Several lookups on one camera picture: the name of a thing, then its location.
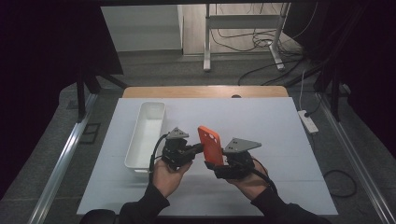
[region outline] gray carpet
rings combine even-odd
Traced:
[[[120,60],[125,76],[115,75],[115,77],[133,86],[236,85],[238,78],[246,72],[273,63],[268,54],[214,55],[212,71],[205,73],[201,57],[123,53],[120,54]],[[292,61],[293,58],[286,58],[284,61],[288,60]],[[287,64],[287,67],[290,68],[293,65],[294,63],[290,63]],[[300,64],[286,77],[286,80],[274,84],[282,84],[284,81],[300,75],[308,66],[307,62]],[[274,67],[270,67],[247,76],[241,83],[243,85],[260,85],[279,76],[280,73]],[[78,223],[81,219],[76,215],[78,204],[91,176],[117,100],[122,95],[122,90],[114,84],[101,78],[99,81],[104,89],[97,98],[89,120],[91,124],[100,123],[98,134],[92,144],[80,143],[78,145],[45,223]],[[315,77],[304,81],[302,108],[307,111],[314,110],[318,105],[318,99],[312,90],[314,81]],[[298,108],[300,84],[289,88],[288,92]],[[70,86],[62,91],[60,105],[52,122],[37,144],[32,157],[26,162],[19,176],[0,202],[0,223],[26,223],[29,219],[77,120],[78,112],[74,107],[76,96],[75,86]],[[395,160],[354,114],[348,106],[346,98],[340,99],[340,117],[370,174],[386,197],[389,207],[395,213]],[[313,137],[308,135],[308,139],[311,141],[322,173],[332,169],[343,170],[358,183],[356,195],[346,199],[333,198],[340,215],[328,217],[328,219],[332,223],[381,223],[321,108],[312,115],[312,119],[317,124],[319,133]],[[89,134],[81,138],[84,142],[90,142],[92,139]],[[329,190],[335,194],[352,191],[350,180],[341,175],[330,175],[326,178],[326,182]]]

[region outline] wooden edge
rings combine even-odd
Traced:
[[[282,86],[172,86],[129,87],[122,98],[243,98],[288,97]]]

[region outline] electrical cable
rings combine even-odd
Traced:
[[[323,175],[323,178],[326,178],[326,176],[328,176],[329,174],[332,173],[340,173],[342,175],[345,175],[346,177],[348,177],[353,184],[353,190],[352,192],[348,193],[348,194],[344,194],[344,195],[339,195],[339,194],[334,194],[330,192],[330,195],[332,195],[333,197],[336,198],[349,198],[352,197],[353,195],[355,195],[358,192],[358,185],[356,184],[356,181],[353,179],[353,177],[351,175],[349,175],[347,172],[342,171],[342,170],[330,170],[328,172],[326,172],[326,174]]]
[[[320,107],[320,104],[321,104],[321,101],[322,101],[322,99],[323,99],[323,96],[322,96],[322,97],[320,97],[319,103],[318,103],[317,107],[316,107],[316,108],[315,108],[313,111],[306,112],[306,113],[304,114],[304,116],[305,116],[306,118],[308,118],[309,116],[311,116],[312,114],[314,114],[314,113],[316,113],[316,112],[318,111],[318,109],[319,109],[319,107]]]
[[[252,8],[254,8],[253,3],[250,4],[250,9],[248,10],[247,14],[251,11]]]
[[[258,161],[258,160],[255,159],[255,158],[251,158],[251,159],[253,159],[254,161],[258,162],[259,165],[262,167],[262,169],[264,169],[265,174],[268,175],[267,169],[265,169],[265,167],[262,165],[262,163],[261,163],[260,161]]]
[[[301,76],[301,89],[300,89],[300,98],[299,98],[299,106],[300,106],[300,110],[303,110],[301,107],[301,98],[303,96],[303,88],[304,88],[304,74],[305,74],[305,69],[303,71],[303,75]]]
[[[283,63],[295,63],[295,62],[299,62],[300,60],[294,60],[294,61],[288,61],[288,62],[283,62]],[[244,78],[244,77],[246,77],[247,75],[249,75],[249,74],[251,74],[251,73],[254,73],[254,72],[257,72],[257,71],[260,71],[260,70],[262,70],[262,69],[264,69],[264,68],[267,68],[267,67],[271,67],[271,66],[275,66],[275,65],[278,65],[278,64],[282,64],[282,63],[272,63],[272,64],[269,64],[269,65],[265,65],[264,67],[260,67],[260,68],[257,68],[257,69],[254,69],[254,70],[252,70],[252,71],[249,71],[249,72],[247,72],[247,73],[245,73],[244,75],[242,75],[239,79],[238,79],[238,86],[240,86],[241,85],[241,80]]]
[[[311,50],[309,50],[309,51],[311,51],[311,52],[314,52],[314,51],[316,51],[317,53],[315,53],[316,55],[322,55],[323,53],[324,53],[324,51],[326,50],[326,46],[328,46],[329,45],[329,42],[330,41],[332,41],[332,40],[334,40],[334,39],[336,39],[336,38],[333,38],[333,36],[334,35],[336,35],[345,25],[346,25],[346,23],[347,23],[347,21],[350,19],[352,17],[352,14],[347,14],[346,16],[345,16],[345,18],[342,20],[342,22],[340,22],[339,24],[338,24],[338,26],[329,34],[329,35],[327,35],[327,38],[326,38],[326,40],[324,41],[324,42],[322,42],[322,43],[320,43],[320,44],[318,44],[317,46],[315,46],[314,48],[312,48]]]
[[[148,182],[152,183],[152,177],[154,176],[154,162],[155,162],[155,154],[157,153],[157,148],[160,145],[161,141],[168,135],[168,133],[163,134],[160,139],[158,139],[157,143],[155,144],[154,150],[152,151],[151,158],[149,160],[149,167],[148,167]]]
[[[311,19],[309,20],[309,22],[308,22],[308,24],[305,26],[305,28],[304,28],[299,34],[295,35],[294,37],[291,37],[289,40],[286,40],[285,42],[288,42],[288,41],[294,39],[295,37],[301,35],[303,32],[305,32],[305,30],[309,27],[309,25],[311,25],[311,22],[312,22],[312,20],[314,19],[314,16],[315,16],[315,14],[316,14],[316,12],[317,12],[317,8],[318,8],[318,2],[315,4],[314,12],[312,13]]]
[[[276,9],[274,8],[274,5],[273,5],[273,3],[271,3],[271,7],[273,8],[273,10],[274,10],[275,14],[277,14],[277,12],[276,12]]]
[[[266,82],[262,83],[261,86],[266,86],[266,85],[268,85],[268,84],[270,84],[270,83],[273,83],[273,82],[279,81],[280,79],[285,78],[286,76],[288,76],[288,75],[289,75],[289,74],[290,74],[290,73],[291,73],[291,72],[303,61],[303,59],[304,59],[304,57],[302,57],[300,60],[297,60],[297,61],[291,61],[291,62],[297,62],[297,64],[295,64],[288,72],[286,72],[286,73],[283,74],[282,76],[276,77],[276,78],[271,79],[271,80],[269,80],[269,81],[266,81]]]
[[[261,9],[260,9],[260,14],[262,14],[263,6],[264,6],[264,3],[262,3],[262,7],[261,7]],[[221,10],[221,13],[224,14],[224,12],[223,12],[223,10],[222,10],[222,7],[221,7],[221,4],[220,4],[219,7],[220,7],[220,10]],[[218,14],[218,6],[217,6],[217,4],[216,4],[216,15],[217,15],[217,14]],[[221,46],[223,46],[223,47],[225,47],[225,48],[228,48],[228,49],[233,49],[233,50],[235,50],[235,51],[241,51],[241,52],[252,51],[252,50],[254,50],[254,49],[256,49],[256,48],[265,48],[265,47],[270,46],[268,43],[265,43],[264,45],[261,45],[261,43],[262,43],[262,42],[266,42],[266,41],[272,41],[272,39],[261,39],[261,38],[258,38],[258,36],[259,36],[259,35],[274,36],[274,35],[270,35],[270,34],[267,34],[267,33],[276,31],[276,30],[271,30],[271,31],[264,31],[264,32],[258,32],[258,33],[256,33],[256,29],[254,29],[252,34],[222,35],[222,34],[220,33],[219,29],[217,29],[217,30],[218,30],[219,36],[221,36],[221,37],[223,37],[223,38],[233,38],[233,37],[239,37],[239,36],[245,36],[245,35],[252,35],[253,48],[251,48],[251,49],[236,49],[236,48],[233,48],[233,47],[231,47],[231,46],[228,46],[228,45],[219,43],[219,42],[215,39],[215,37],[213,36],[212,30],[210,30],[210,34],[212,35],[213,41],[214,41],[216,44],[221,45]]]
[[[263,179],[269,185],[269,187],[274,192],[274,194],[277,195],[276,185],[275,185],[274,181],[272,181],[272,179],[268,175],[265,175],[262,172],[256,170],[254,167],[247,166],[247,165],[245,165],[245,164],[243,164],[243,163],[241,163],[239,161],[234,161],[234,160],[229,160],[229,159],[228,159],[228,161],[232,161],[233,163],[235,163],[235,164],[237,164],[237,165],[239,165],[239,166],[241,166],[241,167],[243,167],[245,169],[248,169],[251,173],[253,173],[254,175],[256,175],[256,176],[260,177],[261,179]]]

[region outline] white table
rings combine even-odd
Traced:
[[[163,133],[177,126],[190,134],[187,140],[191,145],[199,143],[200,125],[217,132],[223,147],[233,137],[262,143],[250,153],[269,170],[286,203],[297,203],[318,215],[337,214],[289,97],[119,99],[78,214],[98,208],[118,213],[124,203],[137,201],[144,194],[147,179],[134,176],[124,159],[139,108],[148,101],[165,103]],[[202,154],[197,155],[180,187],[168,199],[171,206],[160,216],[262,215],[236,187],[216,179],[206,169]]]

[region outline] person's left hand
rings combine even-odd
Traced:
[[[181,166],[176,171],[172,170],[166,162],[158,160],[154,165],[153,185],[160,191],[163,197],[171,195],[180,184],[183,175],[190,169],[192,161]]]

